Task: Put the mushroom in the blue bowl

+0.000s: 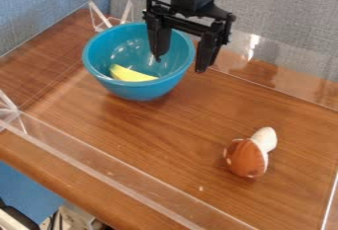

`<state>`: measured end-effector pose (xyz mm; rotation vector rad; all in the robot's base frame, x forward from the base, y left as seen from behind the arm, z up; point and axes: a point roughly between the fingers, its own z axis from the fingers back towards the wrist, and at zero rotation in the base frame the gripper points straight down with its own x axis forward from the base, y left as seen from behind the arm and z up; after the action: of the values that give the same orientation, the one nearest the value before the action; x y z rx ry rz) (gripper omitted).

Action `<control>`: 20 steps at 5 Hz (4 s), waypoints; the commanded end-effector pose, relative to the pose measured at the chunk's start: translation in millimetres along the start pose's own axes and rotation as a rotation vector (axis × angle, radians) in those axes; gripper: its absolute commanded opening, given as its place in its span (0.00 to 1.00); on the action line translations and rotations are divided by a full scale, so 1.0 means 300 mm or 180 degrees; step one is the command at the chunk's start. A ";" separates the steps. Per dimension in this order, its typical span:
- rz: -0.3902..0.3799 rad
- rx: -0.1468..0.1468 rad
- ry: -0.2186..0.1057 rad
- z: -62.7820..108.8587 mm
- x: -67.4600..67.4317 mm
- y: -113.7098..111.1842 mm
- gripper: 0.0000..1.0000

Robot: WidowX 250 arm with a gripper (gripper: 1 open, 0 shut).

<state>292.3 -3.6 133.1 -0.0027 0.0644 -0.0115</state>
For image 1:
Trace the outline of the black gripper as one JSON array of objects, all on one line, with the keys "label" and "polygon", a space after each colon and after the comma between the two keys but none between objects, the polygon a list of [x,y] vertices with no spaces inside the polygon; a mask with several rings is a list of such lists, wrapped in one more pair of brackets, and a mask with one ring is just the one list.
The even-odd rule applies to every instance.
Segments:
[{"label": "black gripper", "polygon": [[230,28],[236,16],[220,9],[213,1],[197,5],[194,2],[145,0],[142,17],[156,62],[169,50],[170,31],[177,30],[200,37],[196,48],[194,72],[202,73],[213,64],[218,48],[229,42]]}]

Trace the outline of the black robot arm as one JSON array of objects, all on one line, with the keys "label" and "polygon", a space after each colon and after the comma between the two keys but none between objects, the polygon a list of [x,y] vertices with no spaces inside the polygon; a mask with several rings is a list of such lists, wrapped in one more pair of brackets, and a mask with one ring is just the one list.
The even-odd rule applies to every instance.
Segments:
[{"label": "black robot arm", "polygon": [[194,71],[201,73],[213,64],[220,47],[229,42],[236,16],[214,5],[214,0],[145,0],[142,11],[148,40],[156,61],[169,50],[170,30],[200,37]]}]

